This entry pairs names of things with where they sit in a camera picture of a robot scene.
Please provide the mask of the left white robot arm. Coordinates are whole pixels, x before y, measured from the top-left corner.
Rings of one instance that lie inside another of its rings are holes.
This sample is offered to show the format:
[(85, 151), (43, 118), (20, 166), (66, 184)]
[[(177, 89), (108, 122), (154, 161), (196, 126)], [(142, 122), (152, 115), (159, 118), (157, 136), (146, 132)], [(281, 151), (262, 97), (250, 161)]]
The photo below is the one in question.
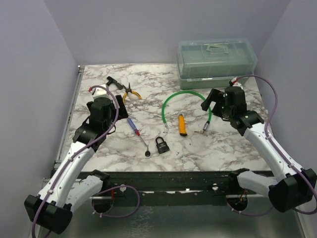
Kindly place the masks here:
[(72, 186), (115, 123), (128, 118), (128, 113), (121, 95), (97, 97), (88, 102), (87, 107), (90, 114), (76, 129), (57, 171), (36, 196), (28, 195), (25, 199), (24, 206), (32, 221), (32, 237), (36, 237), (36, 225), (49, 232), (63, 233), (75, 210), (90, 196), (104, 196), (109, 192), (109, 176), (98, 170), (76, 188)]

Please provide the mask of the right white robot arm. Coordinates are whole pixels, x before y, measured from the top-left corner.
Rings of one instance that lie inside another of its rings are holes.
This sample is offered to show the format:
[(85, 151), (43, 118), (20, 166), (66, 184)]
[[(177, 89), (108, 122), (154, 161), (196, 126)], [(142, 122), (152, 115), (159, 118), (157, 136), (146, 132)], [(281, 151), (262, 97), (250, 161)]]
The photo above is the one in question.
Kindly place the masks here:
[(245, 189), (254, 191), (269, 199), (279, 212), (286, 212), (313, 198), (317, 175), (312, 169), (304, 169), (280, 146), (267, 124), (256, 111), (247, 109), (245, 92), (237, 86), (226, 87), (224, 91), (211, 89), (201, 104), (207, 111), (210, 104), (216, 117), (226, 120), (241, 136), (246, 138), (270, 167), (273, 176), (265, 177), (248, 169), (232, 173), (228, 189), (239, 194)]

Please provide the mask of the green cable lock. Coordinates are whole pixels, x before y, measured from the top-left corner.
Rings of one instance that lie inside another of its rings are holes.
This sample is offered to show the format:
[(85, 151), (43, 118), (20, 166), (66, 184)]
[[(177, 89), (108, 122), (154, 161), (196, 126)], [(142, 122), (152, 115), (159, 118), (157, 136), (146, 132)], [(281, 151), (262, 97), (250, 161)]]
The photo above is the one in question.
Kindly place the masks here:
[[(194, 91), (188, 91), (188, 90), (185, 90), (185, 91), (180, 91), (180, 92), (176, 92), (174, 94), (172, 94), (171, 96), (169, 96), (163, 103), (163, 106), (162, 106), (162, 109), (161, 109), (161, 117), (162, 117), (162, 121), (163, 121), (163, 124), (165, 125), (166, 128), (168, 128), (168, 125), (167, 125), (167, 121), (166, 121), (166, 118), (165, 118), (165, 114), (164, 114), (164, 111), (165, 111), (165, 107), (167, 105), (167, 103), (169, 102), (170, 99), (178, 96), (178, 95), (181, 95), (181, 94), (192, 94), (192, 95), (195, 95), (195, 96), (198, 96), (199, 98), (201, 98), (203, 101), (205, 100), (205, 97), (203, 97), (201, 94), (197, 93), (197, 92), (194, 92)], [(206, 131), (209, 127), (209, 124), (211, 122), (211, 118), (212, 118), (212, 112), (211, 112), (211, 108), (209, 107), (208, 108), (208, 113), (209, 113), (209, 118), (208, 120), (206, 121), (206, 123), (204, 124), (204, 127), (202, 130)]]

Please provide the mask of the black padlock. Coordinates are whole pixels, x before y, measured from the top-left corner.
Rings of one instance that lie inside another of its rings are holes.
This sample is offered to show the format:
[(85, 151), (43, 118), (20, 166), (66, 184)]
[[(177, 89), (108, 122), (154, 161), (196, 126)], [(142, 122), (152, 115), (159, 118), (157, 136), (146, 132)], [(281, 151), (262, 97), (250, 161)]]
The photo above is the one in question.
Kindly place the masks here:
[(163, 153), (169, 151), (169, 147), (162, 137), (158, 136), (155, 139), (155, 141), (156, 141), (156, 147), (157, 147), (159, 154), (163, 154)]

